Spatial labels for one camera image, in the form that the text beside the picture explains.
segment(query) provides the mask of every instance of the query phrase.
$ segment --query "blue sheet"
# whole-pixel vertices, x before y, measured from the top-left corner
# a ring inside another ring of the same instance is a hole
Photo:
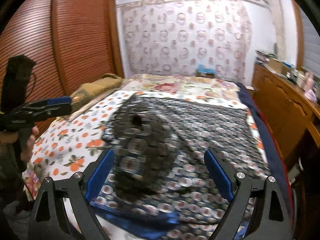
[[[261,141],[263,143],[264,150],[266,152],[266,157],[268,160],[268,167],[273,177],[276,178],[279,187],[281,189],[284,201],[287,206],[289,216],[292,218],[293,215],[293,206],[292,206],[292,196],[289,190],[288,179],[286,175],[285,166],[276,150],[276,146],[273,142],[273,139],[268,131],[268,128],[265,126],[263,120],[260,116],[260,111],[256,107],[253,99],[246,91],[244,85],[237,83],[237,86],[240,88],[238,96],[240,101],[246,105],[252,114],[252,117],[257,125],[258,131],[260,133]]]
[[[90,205],[96,215],[135,236],[147,240],[157,240],[179,225],[178,212],[160,215],[156,220],[148,216],[148,220],[145,216],[139,215],[133,217],[130,214],[123,214],[119,216],[114,210],[108,209],[95,202],[90,202]]]

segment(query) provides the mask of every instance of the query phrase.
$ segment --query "blue gripper pad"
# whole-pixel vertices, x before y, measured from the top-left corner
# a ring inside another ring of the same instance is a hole
[[[87,192],[84,197],[89,203],[99,195],[114,162],[114,152],[113,150],[109,150],[87,182]]]
[[[59,97],[59,98],[51,98],[47,101],[47,106],[50,105],[58,105],[58,104],[71,104],[71,97]]]
[[[234,198],[231,181],[209,150],[204,152],[204,164],[207,167],[212,180],[216,184],[221,197],[228,200],[230,203]]]

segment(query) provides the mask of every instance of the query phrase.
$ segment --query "wooden dresser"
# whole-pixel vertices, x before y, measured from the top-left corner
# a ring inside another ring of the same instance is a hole
[[[301,150],[294,152],[305,136],[320,147],[320,107],[307,100],[302,89],[257,64],[252,86],[253,99],[265,115],[288,169],[301,154]]]

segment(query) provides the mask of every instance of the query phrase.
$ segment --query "blue object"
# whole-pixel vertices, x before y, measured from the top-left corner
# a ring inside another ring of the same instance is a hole
[[[71,97],[60,97],[60,98],[52,98],[48,99],[47,106],[50,105],[58,105],[58,104],[71,104]]]
[[[209,150],[204,152],[204,164],[207,167],[211,178],[216,184],[221,197],[231,203],[234,198],[231,189],[231,181]]]
[[[90,202],[99,195],[114,162],[114,152],[109,150],[87,182],[87,192],[84,196],[87,201]]]
[[[90,205],[96,215],[135,236],[147,240],[157,240],[179,225],[179,213],[177,211],[153,218],[131,214],[130,212],[121,214],[96,202],[91,202]]]
[[[249,223],[245,222],[242,224],[242,226],[243,226],[243,228],[236,234],[236,236],[233,240],[241,240],[244,238],[244,235],[247,232],[247,229],[249,227]]]
[[[206,74],[213,74],[213,75],[215,75],[216,73],[214,69],[205,68],[204,65],[201,65],[201,64],[198,65],[197,71],[199,73],[206,73]]]
[[[286,62],[282,62],[284,65],[286,65],[288,68],[292,68],[292,65],[290,65],[289,63]]]

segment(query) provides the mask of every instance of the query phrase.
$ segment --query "floral quilt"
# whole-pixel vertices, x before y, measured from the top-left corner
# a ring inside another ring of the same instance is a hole
[[[125,78],[122,90],[143,90],[172,94],[199,95],[240,101],[236,84],[220,79],[202,77],[159,76],[138,74]]]

